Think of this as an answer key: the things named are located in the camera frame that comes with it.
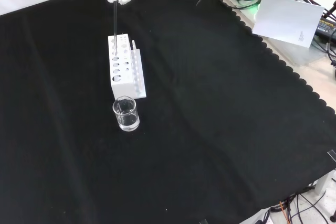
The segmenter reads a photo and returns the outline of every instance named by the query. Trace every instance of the white paper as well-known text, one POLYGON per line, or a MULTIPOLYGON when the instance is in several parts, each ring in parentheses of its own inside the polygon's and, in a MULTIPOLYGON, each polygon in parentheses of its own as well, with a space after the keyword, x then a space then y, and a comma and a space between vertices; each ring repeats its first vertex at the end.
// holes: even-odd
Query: white paper
POLYGON ((309 47, 323 10, 295 0, 262 0, 253 33, 309 47))

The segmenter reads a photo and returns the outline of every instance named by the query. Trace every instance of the electronic device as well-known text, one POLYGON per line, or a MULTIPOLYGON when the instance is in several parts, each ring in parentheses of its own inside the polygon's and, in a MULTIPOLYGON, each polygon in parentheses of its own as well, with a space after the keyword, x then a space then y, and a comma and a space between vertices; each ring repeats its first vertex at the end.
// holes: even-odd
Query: electronic device
MULTIPOLYGON (((330 36, 336 29, 336 23, 328 20, 326 18, 321 18, 319 25, 317 26, 317 30, 315 35, 319 36, 322 39, 329 40, 330 36)), ((336 34, 334 34, 331 38, 331 42, 336 43, 336 34)))

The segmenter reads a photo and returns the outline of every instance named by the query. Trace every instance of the white test tube rack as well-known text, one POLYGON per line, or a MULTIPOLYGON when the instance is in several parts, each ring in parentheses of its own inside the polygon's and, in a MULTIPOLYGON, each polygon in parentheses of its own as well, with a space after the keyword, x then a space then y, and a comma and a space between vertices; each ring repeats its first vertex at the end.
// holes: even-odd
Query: white test tube rack
POLYGON ((146 89, 140 50, 134 40, 132 48, 128 34, 117 35, 117 53, 114 53, 114 36, 108 37, 111 87, 114 98, 128 96, 145 98, 146 89))

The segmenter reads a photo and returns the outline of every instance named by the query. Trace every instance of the black cloth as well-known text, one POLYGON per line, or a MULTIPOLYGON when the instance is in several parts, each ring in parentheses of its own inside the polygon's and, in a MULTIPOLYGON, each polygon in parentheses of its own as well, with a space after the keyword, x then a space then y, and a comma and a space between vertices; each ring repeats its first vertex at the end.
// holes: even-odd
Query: black cloth
POLYGON ((218 0, 133 0, 139 128, 111 109, 106 0, 0 17, 3 223, 240 223, 335 165, 334 111, 218 0))

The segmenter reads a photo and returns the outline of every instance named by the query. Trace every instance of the orange cable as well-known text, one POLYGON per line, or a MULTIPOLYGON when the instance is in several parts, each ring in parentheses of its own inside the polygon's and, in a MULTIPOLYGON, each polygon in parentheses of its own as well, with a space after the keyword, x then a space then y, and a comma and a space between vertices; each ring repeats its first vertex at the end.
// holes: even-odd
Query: orange cable
POLYGON ((287 224, 290 224, 289 220, 287 219, 286 213, 285 213, 285 211, 283 210, 281 201, 280 201, 280 207, 281 207, 281 211, 282 211, 282 213, 283 213, 283 216, 286 218, 287 224))

